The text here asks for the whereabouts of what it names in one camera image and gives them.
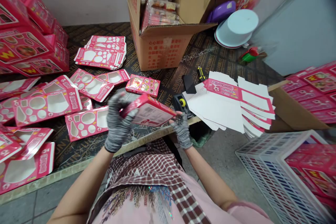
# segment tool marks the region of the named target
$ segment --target pink shirt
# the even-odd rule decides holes
[[[248,202],[237,202],[226,212],[219,208],[189,175],[178,171],[211,223],[271,224],[267,214]],[[149,196],[143,190],[125,188],[113,193],[100,210],[93,224],[112,223],[184,223],[174,201],[164,187]]]

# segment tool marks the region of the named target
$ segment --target person's left hand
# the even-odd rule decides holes
[[[132,121],[139,110],[136,108],[125,118],[122,118],[119,111],[131,103],[123,99],[124,95],[124,92],[115,94],[108,101],[107,126],[109,129],[105,141],[105,149],[111,153],[115,153],[121,148],[128,133],[131,131]]]

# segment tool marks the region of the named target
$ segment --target black phone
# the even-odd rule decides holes
[[[196,88],[194,85],[194,80],[191,75],[182,75],[185,92],[188,94],[195,94]]]

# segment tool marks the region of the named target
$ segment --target white bucket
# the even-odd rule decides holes
[[[249,9],[237,10],[219,24],[215,39],[221,46],[234,49],[241,47],[252,36],[259,23],[257,14]]]

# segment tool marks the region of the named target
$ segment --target purple container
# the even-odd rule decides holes
[[[206,23],[220,23],[236,11],[236,2],[229,1],[218,5],[208,16]]]

